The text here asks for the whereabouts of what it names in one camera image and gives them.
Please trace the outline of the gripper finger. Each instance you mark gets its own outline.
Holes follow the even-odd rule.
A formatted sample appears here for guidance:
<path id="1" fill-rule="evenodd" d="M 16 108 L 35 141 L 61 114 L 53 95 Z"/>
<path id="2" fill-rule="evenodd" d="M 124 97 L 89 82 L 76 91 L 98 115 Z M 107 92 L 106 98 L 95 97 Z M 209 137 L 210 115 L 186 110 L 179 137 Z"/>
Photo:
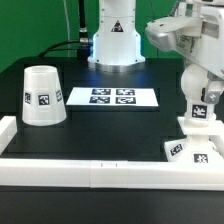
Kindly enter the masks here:
<path id="1" fill-rule="evenodd" d="M 206 87 L 202 89 L 201 100 L 206 104 L 217 104 L 224 92 L 224 79 L 211 72 L 207 73 L 207 79 Z"/>

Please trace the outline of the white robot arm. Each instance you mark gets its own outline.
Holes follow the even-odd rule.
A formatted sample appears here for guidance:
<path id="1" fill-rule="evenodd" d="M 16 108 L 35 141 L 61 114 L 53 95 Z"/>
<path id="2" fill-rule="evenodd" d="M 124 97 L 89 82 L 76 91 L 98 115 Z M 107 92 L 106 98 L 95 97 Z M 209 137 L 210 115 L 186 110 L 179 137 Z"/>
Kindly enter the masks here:
<path id="1" fill-rule="evenodd" d="M 136 0 L 99 0 L 99 29 L 89 66 L 124 72 L 145 62 L 135 29 Z M 224 89 L 224 0 L 180 0 L 166 17 L 146 25 L 157 49 L 176 51 L 208 72 L 202 100 L 216 104 Z"/>

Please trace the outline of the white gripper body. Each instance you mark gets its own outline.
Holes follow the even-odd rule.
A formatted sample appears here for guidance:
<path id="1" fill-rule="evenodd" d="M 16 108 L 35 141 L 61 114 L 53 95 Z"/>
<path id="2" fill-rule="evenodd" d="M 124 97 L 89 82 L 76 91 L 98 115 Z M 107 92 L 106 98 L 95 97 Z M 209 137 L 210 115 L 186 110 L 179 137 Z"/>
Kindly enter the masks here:
<path id="1" fill-rule="evenodd" d="M 176 51 L 224 79 L 224 3 L 178 3 L 145 32 L 159 50 Z"/>

